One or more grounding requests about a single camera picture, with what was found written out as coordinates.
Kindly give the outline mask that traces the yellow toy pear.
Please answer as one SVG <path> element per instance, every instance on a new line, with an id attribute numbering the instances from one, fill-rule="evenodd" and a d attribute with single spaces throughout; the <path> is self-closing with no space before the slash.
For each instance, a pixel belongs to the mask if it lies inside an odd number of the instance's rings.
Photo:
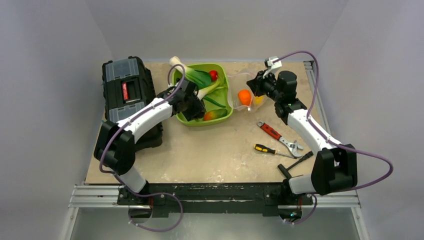
<path id="1" fill-rule="evenodd" d="M 265 98 L 264 95 L 262 95 L 262 96 L 255 96 L 253 98 L 252 103 L 253 103 L 254 106 L 261 106 L 264 103 L 265 100 L 266 100 L 266 98 Z"/>

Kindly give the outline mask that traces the orange toy tangerine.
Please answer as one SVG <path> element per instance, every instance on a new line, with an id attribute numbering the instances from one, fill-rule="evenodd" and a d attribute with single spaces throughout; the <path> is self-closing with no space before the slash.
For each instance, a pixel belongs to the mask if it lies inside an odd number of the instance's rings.
<path id="1" fill-rule="evenodd" d="M 252 104 L 252 94 L 248 89 L 240 90 L 237 96 L 241 105 L 250 106 Z"/>

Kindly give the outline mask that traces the clear zip top bag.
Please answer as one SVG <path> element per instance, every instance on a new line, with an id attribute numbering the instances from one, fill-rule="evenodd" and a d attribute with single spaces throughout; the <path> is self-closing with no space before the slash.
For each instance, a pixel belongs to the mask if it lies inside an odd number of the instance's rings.
<path id="1" fill-rule="evenodd" d="M 250 113 L 253 113 L 257 111 L 259 108 L 261 108 L 266 102 L 269 102 L 269 98 L 265 95 L 265 101 L 260 106 L 255 106 L 253 104 L 253 98 L 255 97 L 251 91 L 251 89 L 247 86 L 247 81 L 252 80 L 256 76 L 255 73 L 248 69 L 242 69 L 236 74 L 229 75 L 228 76 L 228 96 L 227 100 L 229 103 L 229 106 L 237 111 L 243 111 L 246 110 Z M 241 90 L 247 89 L 251 92 L 252 95 L 252 102 L 250 106 L 241 105 L 239 98 L 238 98 L 238 92 Z"/>

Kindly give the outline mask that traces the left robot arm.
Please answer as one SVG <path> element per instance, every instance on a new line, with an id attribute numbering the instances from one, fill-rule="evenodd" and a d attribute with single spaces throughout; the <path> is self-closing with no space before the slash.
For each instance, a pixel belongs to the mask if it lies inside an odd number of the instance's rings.
<path id="1" fill-rule="evenodd" d="M 125 185 L 136 204 L 142 205 L 149 199 L 148 181 L 134 166 L 137 141 L 162 121 L 179 113 L 191 120 L 203 117 L 206 108 L 197 91 L 195 83 L 180 80 L 133 115 L 118 122 L 107 120 L 101 125 L 93 152 L 99 160 L 99 170 L 112 174 Z"/>

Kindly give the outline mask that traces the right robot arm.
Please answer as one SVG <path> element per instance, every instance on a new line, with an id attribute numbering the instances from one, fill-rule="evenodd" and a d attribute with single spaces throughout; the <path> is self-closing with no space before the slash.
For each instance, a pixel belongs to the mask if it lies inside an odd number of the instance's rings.
<path id="1" fill-rule="evenodd" d="M 357 155 L 351 144 L 331 143 L 328 134 L 297 98 L 297 76 L 291 71 L 278 75 L 259 71 L 247 86 L 256 97 L 266 95 L 274 101 L 276 115 L 291 127 L 309 146 L 315 156 L 310 174 L 284 180 L 280 196 L 288 204 L 301 194 L 327 195 L 353 188 L 358 183 Z"/>

